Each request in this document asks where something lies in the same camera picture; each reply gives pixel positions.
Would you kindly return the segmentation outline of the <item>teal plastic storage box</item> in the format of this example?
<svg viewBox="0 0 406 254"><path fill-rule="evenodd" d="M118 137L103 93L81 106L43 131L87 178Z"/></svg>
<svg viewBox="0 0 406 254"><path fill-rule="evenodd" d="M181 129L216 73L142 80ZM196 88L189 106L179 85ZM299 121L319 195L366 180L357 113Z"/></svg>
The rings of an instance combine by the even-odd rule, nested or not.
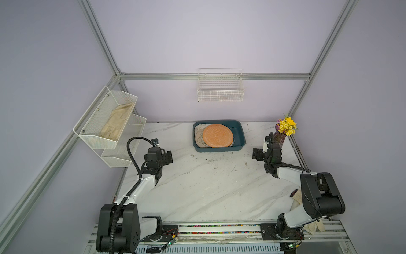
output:
<svg viewBox="0 0 406 254"><path fill-rule="evenodd" d="M211 148L211 147L199 147L197 143L196 134L198 132L198 127L201 125L210 125L210 124L222 124L228 127L234 137L233 143L227 148ZM239 121L236 120L204 120L198 121L192 126L192 144L197 152L232 152L240 151L246 144L246 139L242 125Z"/></svg>

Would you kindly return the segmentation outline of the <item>green white flower bunny coaster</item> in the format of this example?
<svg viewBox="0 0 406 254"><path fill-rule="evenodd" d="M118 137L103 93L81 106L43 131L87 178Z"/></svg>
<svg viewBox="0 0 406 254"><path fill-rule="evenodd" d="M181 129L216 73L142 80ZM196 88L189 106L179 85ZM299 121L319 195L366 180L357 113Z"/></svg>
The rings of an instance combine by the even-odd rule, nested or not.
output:
<svg viewBox="0 0 406 254"><path fill-rule="evenodd" d="M199 124L194 127L195 143L199 148L209 148L203 139L203 132L208 126L210 124Z"/></svg>

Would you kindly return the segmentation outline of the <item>orange woven round coaster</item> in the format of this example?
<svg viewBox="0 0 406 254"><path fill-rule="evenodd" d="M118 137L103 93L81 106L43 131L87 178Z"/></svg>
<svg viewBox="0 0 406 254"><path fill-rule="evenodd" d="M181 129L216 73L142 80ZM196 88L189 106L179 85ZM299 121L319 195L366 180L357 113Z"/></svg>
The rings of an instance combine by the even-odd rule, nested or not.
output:
<svg viewBox="0 0 406 254"><path fill-rule="evenodd" d="M226 148L233 144L232 131L222 124L211 124L202 134L203 141L211 148Z"/></svg>

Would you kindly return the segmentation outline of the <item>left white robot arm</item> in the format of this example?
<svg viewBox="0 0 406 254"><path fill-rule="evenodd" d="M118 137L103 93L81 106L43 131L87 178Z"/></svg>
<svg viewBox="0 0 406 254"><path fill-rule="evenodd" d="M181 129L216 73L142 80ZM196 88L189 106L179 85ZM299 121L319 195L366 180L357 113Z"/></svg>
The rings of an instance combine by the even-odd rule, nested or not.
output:
<svg viewBox="0 0 406 254"><path fill-rule="evenodd" d="M135 140L144 140L151 145L141 166L130 149ZM163 237L161 217L140 216L137 203L155 188L162 177L163 167L173 163L172 152L161 148L158 139L144 137L130 138L126 150L139 178L120 199L101 208L95 243L99 253L134 254L141 240L158 241Z"/></svg>

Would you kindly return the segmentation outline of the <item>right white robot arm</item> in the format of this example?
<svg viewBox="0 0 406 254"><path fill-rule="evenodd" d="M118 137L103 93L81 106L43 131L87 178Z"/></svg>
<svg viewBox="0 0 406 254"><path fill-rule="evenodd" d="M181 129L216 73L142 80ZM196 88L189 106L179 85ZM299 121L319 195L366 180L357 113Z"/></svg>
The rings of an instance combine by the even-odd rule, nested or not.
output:
<svg viewBox="0 0 406 254"><path fill-rule="evenodd" d="M302 203L287 213L281 213L272 230L276 239L289 239L302 226L323 217L345 212L345 203L332 174L314 173L310 169L282 162L282 148L274 140L274 133L264 138L263 148L253 149L253 159L264 162L266 173L277 179L299 186Z"/></svg>

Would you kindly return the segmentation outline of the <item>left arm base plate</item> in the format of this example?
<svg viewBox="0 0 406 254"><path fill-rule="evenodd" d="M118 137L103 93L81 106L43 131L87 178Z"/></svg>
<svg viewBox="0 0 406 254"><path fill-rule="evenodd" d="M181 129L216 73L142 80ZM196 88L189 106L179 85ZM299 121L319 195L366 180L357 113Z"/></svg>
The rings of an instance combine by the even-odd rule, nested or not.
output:
<svg viewBox="0 0 406 254"><path fill-rule="evenodd" d="M179 226L176 224L164 224L151 235L143 239L144 242L168 242L172 236L178 234Z"/></svg>

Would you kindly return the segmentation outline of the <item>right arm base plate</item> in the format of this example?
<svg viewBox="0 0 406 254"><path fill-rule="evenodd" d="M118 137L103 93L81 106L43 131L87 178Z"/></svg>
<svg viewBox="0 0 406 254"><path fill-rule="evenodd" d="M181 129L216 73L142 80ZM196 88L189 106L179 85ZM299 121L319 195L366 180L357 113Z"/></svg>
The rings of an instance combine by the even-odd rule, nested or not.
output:
<svg viewBox="0 0 406 254"><path fill-rule="evenodd" d="M301 228L290 228L284 219L284 213L278 216L276 223L261 223L260 231L263 240L302 240Z"/></svg>

